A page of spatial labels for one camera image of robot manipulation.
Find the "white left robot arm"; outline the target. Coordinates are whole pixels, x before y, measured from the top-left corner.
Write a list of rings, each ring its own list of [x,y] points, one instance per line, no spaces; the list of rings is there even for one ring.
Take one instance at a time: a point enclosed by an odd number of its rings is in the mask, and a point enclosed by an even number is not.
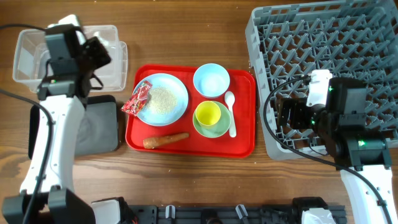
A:
[[[95,70],[110,63],[97,37],[87,38],[71,14],[45,28],[50,52],[34,105],[39,128],[29,171],[19,195],[7,197],[8,223],[138,223],[122,197],[87,204],[73,190],[73,163]]]

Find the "red snack wrapper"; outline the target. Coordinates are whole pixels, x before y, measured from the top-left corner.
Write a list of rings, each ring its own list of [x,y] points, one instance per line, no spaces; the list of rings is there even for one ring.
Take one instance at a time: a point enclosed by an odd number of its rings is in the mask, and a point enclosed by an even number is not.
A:
[[[133,92],[130,99],[122,106],[121,111],[129,115],[137,116],[147,103],[149,90],[151,88],[152,84],[150,82],[143,81],[137,86],[137,90]]]

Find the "light blue bowl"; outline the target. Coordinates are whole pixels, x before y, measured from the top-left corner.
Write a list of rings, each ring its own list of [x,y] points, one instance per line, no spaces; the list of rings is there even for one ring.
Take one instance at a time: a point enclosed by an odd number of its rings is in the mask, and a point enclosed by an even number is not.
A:
[[[198,67],[193,75],[193,85],[201,96],[217,98],[224,94],[230,85],[228,71],[216,63],[207,63]]]

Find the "green bowl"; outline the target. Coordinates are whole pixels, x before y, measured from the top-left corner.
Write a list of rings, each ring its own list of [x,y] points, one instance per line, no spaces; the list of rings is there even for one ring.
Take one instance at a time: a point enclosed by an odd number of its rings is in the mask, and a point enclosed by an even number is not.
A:
[[[224,135],[225,133],[228,132],[228,129],[231,124],[231,117],[230,117],[229,110],[227,109],[227,107],[225,107],[224,104],[217,102],[217,101],[214,101],[214,103],[216,103],[220,107],[220,110],[221,110],[221,118],[215,124],[214,127],[210,128],[210,129],[206,129],[206,128],[202,127],[200,125],[199,121],[197,120],[196,111],[193,114],[193,125],[194,125],[196,131],[206,138],[221,137],[222,135]]]

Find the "yellow cup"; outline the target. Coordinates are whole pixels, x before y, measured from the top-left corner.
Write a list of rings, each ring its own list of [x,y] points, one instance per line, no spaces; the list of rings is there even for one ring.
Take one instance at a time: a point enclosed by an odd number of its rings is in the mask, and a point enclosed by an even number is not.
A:
[[[200,126],[212,128],[221,118],[221,109],[215,101],[203,101],[197,106],[195,117]]]

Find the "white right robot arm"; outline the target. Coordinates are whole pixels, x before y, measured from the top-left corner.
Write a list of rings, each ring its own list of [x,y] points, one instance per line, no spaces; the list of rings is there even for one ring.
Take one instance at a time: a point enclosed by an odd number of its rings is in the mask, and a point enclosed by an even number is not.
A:
[[[277,124],[291,122],[295,128],[312,129],[333,161],[293,152],[340,172],[356,223],[397,223],[387,141],[380,131],[366,127],[366,84],[333,77],[329,70],[314,70],[278,85],[264,104],[269,105],[279,90],[296,82],[308,87],[308,95],[281,100]]]

